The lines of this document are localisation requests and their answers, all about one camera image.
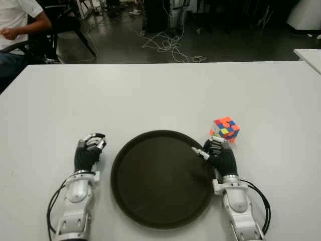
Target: colorful cube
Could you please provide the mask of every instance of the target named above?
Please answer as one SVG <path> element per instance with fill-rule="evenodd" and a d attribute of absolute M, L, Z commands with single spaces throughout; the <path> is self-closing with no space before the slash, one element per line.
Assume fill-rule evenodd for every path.
<path fill-rule="evenodd" d="M 232 121 L 230 117 L 217 119 L 213 122 L 210 130 L 211 136 L 218 136 L 227 139 L 229 142 L 234 142 L 240 128 Z"/>

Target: robot finger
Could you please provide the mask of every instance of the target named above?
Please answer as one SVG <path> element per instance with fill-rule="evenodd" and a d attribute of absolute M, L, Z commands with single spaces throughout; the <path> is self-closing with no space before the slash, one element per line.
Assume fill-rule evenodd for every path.
<path fill-rule="evenodd" d="M 106 142 L 106 139 L 105 138 L 103 138 L 103 139 L 101 139 L 101 141 L 98 143 L 98 145 L 97 145 L 97 148 L 99 148 L 99 149 L 104 149 L 104 147 L 107 145 L 107 142 Z"/>
<path fill-rule="evenodd" d="M 98 140 L 89 140 L 86 145 L 87 147 L 97 146 L 101 139 Z"/>
<path fill-rule="evenodd" d="M 98 142 L 94 142 L 91 145 L 89 145 L 87 150 L 91 151 L 93 149 L 98 148 L 100 151 L 102 151 L 102 149 L 104 149 L 105 146 L 106 146 L 106 139 L 102 138 L 98 140 Z"/>
<path fill-rule="evenodd" d="M 91 133 L 91 134 L 86 135 L 86 136 L 83 137 L 82 139 L 80 139 L 80 142 L 87 142 L 87 141 L 89 141 L 91 138 L 94 138 L 94 137 L 104 138 L 105 135 L 104 135 L 104 134 L 101 134 L 101 133 Z"/>

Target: black cable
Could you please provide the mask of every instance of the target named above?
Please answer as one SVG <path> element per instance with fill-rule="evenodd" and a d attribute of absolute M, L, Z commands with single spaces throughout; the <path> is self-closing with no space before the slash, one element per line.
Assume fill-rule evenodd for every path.
<path fill-rule="evenodd" d="M 253 189 L 254 191 L 256 191 L 260 197 L 262 198 L 262 201 L 264 203 L 265 206 L 265 222 L 262 228 L 262 232 L 264 233 L 264 235 L 267 233 L 267 230 L 269 228 L 270 222 L 271 222 L 271 207 L 270 204 L 267 200 L 267 198 L 264 196 L 264 194 L 260 191 L 260 189 L 258 189 L 253 183 L 246 181 L 246 180 L 242 180 L 242 182 L 246 182 L 248 183 L 248 187 L 250 187 L 251 189 Z"/>

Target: chair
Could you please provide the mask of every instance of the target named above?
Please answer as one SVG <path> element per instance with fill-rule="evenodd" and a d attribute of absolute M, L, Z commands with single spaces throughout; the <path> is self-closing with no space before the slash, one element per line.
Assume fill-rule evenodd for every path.
<path fill-rule="evenodd" d="M 25 66 L 27 66 L 28 64 L 45 64 L 46 62 L 43 59 L 37 57 L 35 54 L 32 53 L 33 46 L 37 46 L 37 45 L 39 45 L 37 41 L 27 40 L 27 41 L 10 45 L 0 50 L 0 53 L 10 53 L 15 49 L 20 49 L 25 54 Z M 16 76 L 0 78 L 0 94 L 11 84 L 11 82 L 15 78 Z"/>
<path fill-rule="evenodd" d="M 52 24 L 52 29 L 43 34 L 50 35 L 50 42 L 55 53 L 57 52 L 58 34 L 72 31 L 77 34 L 91 54 L 96 57 L 95 52 L 89 46 L 88 40 L 80 32 L 81 22 L 76 17 L 69 16 L 69 14 L 73 12 L 72 8 L 70 8 L 68 5 L 44 6 L 41 3 L 40 5 L 42 5 L 44 12 Z"/>

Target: white table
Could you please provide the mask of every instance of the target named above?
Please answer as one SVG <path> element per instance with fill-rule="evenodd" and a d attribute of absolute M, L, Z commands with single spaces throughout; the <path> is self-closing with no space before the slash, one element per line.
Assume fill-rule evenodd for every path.
<path fill-rule="evenodd" d="M 271 203 L 267 240 L 318 240 L 320 99 L 321 76 L 302 61 L 29 66 L 0 95 L 2 239 L 48 240 L 46 208 L 73 171 L 76 143 L 102 132 L 91 241 L 231 240 L 220 197 L 193 223 L 164 231 L 131 221 L 110 190 L 113 160 L 131 138 L 169 129 L 204 143 L 212 120 L 230 115 L 241 128 L 238 172 Z M 262 225 L 263 204 L 251 196 Z"/>
<path fill-rule="evenodd" d="M 294 53 L 321 74 L 321 49 L 295 49 Z"/>

